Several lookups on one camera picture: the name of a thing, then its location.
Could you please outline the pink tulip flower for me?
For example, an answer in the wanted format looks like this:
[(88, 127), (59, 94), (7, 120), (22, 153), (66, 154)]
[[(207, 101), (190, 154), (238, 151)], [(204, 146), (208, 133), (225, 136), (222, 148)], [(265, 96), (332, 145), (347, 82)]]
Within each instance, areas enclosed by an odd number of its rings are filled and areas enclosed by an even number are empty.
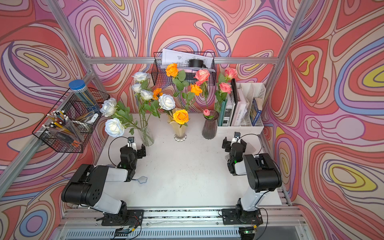
[(203, 111), (203, 115), (204, 117), (207, 119), (207, 120), (212, 120), (214, 118), (214, 116), (211, 114), (211, 111), (208, 110), (208, 109), (205, 109)]

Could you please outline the large white rose flower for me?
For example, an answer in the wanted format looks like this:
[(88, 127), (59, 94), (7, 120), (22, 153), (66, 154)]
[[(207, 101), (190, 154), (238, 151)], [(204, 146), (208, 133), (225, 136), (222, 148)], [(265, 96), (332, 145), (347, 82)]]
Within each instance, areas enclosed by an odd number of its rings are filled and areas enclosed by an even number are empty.
[(115, 98), (104, 101), (100, 112), (104, 117), (119, 120), (124, 128), (139, 128), (138, 121), (134, 120), (131, 109)]

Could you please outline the orange marigold flower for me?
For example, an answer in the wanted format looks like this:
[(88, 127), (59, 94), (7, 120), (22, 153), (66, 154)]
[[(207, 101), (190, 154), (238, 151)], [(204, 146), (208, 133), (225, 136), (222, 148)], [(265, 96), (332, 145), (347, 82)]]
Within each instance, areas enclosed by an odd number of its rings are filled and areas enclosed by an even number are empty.
[(153, 99), (158, 100), (163, 95), (162, 88), (157, 88), (153, 91)]

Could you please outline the orange rose flower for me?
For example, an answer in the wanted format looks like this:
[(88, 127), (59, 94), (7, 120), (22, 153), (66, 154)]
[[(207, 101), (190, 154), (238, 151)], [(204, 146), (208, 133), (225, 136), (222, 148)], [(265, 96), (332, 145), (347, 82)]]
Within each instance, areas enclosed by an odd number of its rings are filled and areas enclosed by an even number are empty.
[(196, 97), (200, 96), (203, 93), (203, 90), (196, 84), (190, 84), (190, 91), (187, 93), (182, 93), (182, 98), (186, 101), (184, 109), (188, 111), (190, 107), (196, 102)]
[(172, 83), (176, 86), (177, 91), (174, 93), (174, 97), (178, 97), (183, 89), (189, 85), (186, 81), (186, 72), (184, 70), (179, 70), (176, 63), (172, 63), (167, 66), (166, 74), (168, 77), (172, 78)]

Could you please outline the tall white rose flower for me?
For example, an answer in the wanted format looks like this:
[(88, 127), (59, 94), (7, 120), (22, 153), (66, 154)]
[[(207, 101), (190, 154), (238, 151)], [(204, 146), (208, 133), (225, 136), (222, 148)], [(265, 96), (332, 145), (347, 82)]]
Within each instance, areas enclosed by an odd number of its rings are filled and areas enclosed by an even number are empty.
[(148, 121), (146, 120), (146, 105), (150, 105), (153, 100), (153, 92), (149, 89), (150, 75), (144, 72), (136, 72), (133, 75), (134, 84), (131, 86), (137, 98), (140, 116), (141, 129), (146, 127)]

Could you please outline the large pink rose flower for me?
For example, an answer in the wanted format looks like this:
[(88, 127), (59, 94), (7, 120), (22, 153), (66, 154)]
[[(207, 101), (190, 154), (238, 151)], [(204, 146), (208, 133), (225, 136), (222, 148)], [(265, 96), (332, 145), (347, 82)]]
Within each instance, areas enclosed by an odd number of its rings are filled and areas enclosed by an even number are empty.
[(195, 78), (197, 79), (195, 85), (198, 86), (202, 91), (201, 94), (205, 100), (206, 107), (208, 107), (208, 96), (209, 96), (208, 81), (210, 78), (210, 72), (208, 70), (203, 70), (203, 69), (198, 70), (196, 72)]

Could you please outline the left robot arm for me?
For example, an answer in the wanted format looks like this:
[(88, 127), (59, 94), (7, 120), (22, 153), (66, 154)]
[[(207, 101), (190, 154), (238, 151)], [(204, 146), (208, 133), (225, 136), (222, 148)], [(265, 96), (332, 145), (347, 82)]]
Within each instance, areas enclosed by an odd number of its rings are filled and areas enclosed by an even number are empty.
[(131, 146), (120, 149), (121, 162), (116, 168), (82, 164), (62, 191), (64, 203), (82, 205), (103, 213), (97, 219), (102, 226), (128, 226), (142, 224), (143, 210), (129, 210), (127, 203), (104, 191), (106, 183), (129, 183), (134, 180), (137, 161), (146, 156), (146, 147), (139, 150)]

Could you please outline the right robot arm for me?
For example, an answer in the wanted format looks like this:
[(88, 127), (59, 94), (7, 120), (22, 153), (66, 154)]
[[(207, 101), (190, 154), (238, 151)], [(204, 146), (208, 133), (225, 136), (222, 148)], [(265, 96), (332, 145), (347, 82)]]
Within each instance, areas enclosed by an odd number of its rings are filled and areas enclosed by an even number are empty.
[(275, 189), (282, 186), (279, 168), (269, 154), (246, 154), (247, 143), (240, 137), (223, 139), (222, 148), (229, 153), (227, 167), (233, 176), (246, 176), (249, 187), (233, 209), (222, 209), (224, 225), (263, 224), (260, 203)]

